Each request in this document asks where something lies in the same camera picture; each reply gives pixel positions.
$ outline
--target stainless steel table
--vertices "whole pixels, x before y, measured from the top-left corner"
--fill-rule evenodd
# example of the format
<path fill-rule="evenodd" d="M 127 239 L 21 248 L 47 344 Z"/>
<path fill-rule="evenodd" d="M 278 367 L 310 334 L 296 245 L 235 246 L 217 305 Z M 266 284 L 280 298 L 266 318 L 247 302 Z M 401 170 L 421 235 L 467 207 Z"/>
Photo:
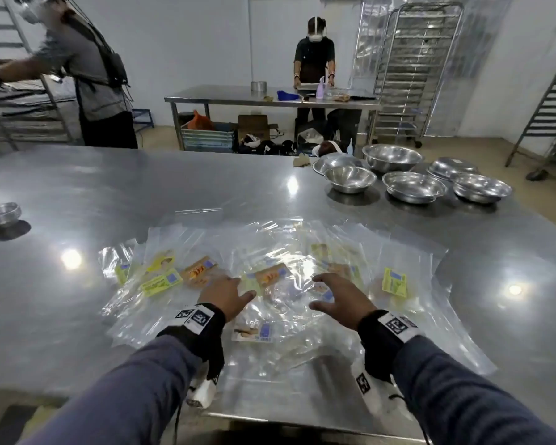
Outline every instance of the stainless steel table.
<path fill-rule="evenodd" d="M 556 227 L 513 199 L 481 208 L 449 195 L 410 206 L 380 182 L 361 195 L 335 193 L 288 157 L 42 146 L 0 158 L 0 201 L 20 203 L 31 227 L 0 235 L 0 388 L 69 396 L 125 359 L 131 350 L 111 348 L 97 314 L 111 289 L 96 252 L 144 239 L 174 210 L 221 207 L 226 224 L 349 219 L 449 247 L 437 276 L 452 282 L 453 306 L 499 367 L 491 379 L 556 427 Z M 78 269 L 61 260 L 70 249 L 82 257 Z M 511 295 L 511 284 L 523 293 Z M 230 367 L 225 378 L 214 415 L 422 436 L 395 415 L 373 419 L 338 359 L 316 359 L 282 383 L 242 381 Z"/>
<path fill-rule="evenodd" d="M 367 143 L 372 143 L 372 132 L 375 121 L 377 120 L 377 112 L 381 110 L 381 106 L 379 106 L 376 100 L 350 100 L 347 103 L 326 99 L 319 100 L 317 98 L 310 98 L 309 101 L 279 101 L 278 95 L 276 94 L 279 90 L 283 90 L 291 94 L 296 93 L 296 90 L 292 87 L 268 87 L 267 95 L 273 96 L 274 100 L 266 101 L 264 100 L 264 95 L 254 94 L 251 91 L 251 88 L 247 86 L 200 85 L 185 89 L 184 91 L 178 92 L 174 95 L 166 96 L 165 101 L 171 105 L 171 113 L 173 114 L 173 123 L 175 125 L 175 132 L 177 133 L 177 140 L 179 141 L 179 149 L 183 150 L 184 145 L 183 137 L 181 135 L 182 125 L 179 123 L 176 103 L 203 104 L 204 109 L 206 110 L 206 117 L 208 118 L 210 118 L 210 104 L 368 110 L 373 112 L 373 116 Z"/>

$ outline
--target hand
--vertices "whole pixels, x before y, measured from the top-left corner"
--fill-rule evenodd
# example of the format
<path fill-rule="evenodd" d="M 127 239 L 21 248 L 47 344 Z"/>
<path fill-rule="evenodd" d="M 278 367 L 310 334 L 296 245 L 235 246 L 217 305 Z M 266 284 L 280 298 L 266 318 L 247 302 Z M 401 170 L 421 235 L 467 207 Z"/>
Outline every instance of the hand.
<path fill-rule="evenodd" d="M 313 277 L 313 281 L 323 282 L 334 294 L 334 302 L 312 301 L 309 307 L 313 311 L 323 312 L 342 326 L 356 331 L 360 321 L 377 307 L 346 278 L 335 273 L 322 273 Z"/>
<path fill-rule="evenodd" d="M 230 276 L 220 276 L 212 281 L 200 293 L 198 303 L 210 303 L 220 309 L 228 323 L 243 311 L 245 306 L 255 298 L 257 293 L 254 290 L 245 292 L 239 296 L 237 286 L 241 278 L 231 278 Z"/>

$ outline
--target orange bag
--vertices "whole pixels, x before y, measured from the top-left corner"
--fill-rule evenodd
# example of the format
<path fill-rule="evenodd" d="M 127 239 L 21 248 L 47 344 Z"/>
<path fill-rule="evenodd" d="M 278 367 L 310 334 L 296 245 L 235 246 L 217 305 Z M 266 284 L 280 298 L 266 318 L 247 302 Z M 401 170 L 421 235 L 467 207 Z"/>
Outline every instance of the orange bag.
<path fill-rule="evenodd" d="M 214 123 L 206 117 L 198 114 L 198 111 L 194 110 L 194 118 L 187 122 L 185 126 L 187 129 L 200 129 L 208 131 L 216 131 Z"/>

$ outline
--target black shirt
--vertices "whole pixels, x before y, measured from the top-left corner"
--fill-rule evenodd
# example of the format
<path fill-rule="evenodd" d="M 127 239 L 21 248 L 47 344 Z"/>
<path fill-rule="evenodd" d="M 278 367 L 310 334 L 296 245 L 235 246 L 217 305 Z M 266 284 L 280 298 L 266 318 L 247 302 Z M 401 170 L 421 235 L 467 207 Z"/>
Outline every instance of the black shirt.
<path fill-rule="evenodd" d="M 334 43 L 324 37 L 320 42 L 311 42 L 305 37 L 297 45 L 295 61 L 301 61 L 301 82 L 319 82 L 326 75 L 326 64 L 335 60 Z"/>

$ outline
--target plastic crate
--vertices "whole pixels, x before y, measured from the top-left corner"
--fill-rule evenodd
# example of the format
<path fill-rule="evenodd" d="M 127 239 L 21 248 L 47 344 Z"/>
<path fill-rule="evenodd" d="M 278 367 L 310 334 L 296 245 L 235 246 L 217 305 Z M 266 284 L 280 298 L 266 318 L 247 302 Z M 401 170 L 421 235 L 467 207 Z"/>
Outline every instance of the plastic crate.
<path fill-rule="evenodd" d="M 237 145 L 237 131 L 233 123 L 214 123 L 216 131 L 199 129 L 187 129 L 181 127 L 183 145 L 190 151 L 218 151 L 222 148 L 232 152 L 233 146 Z"/>

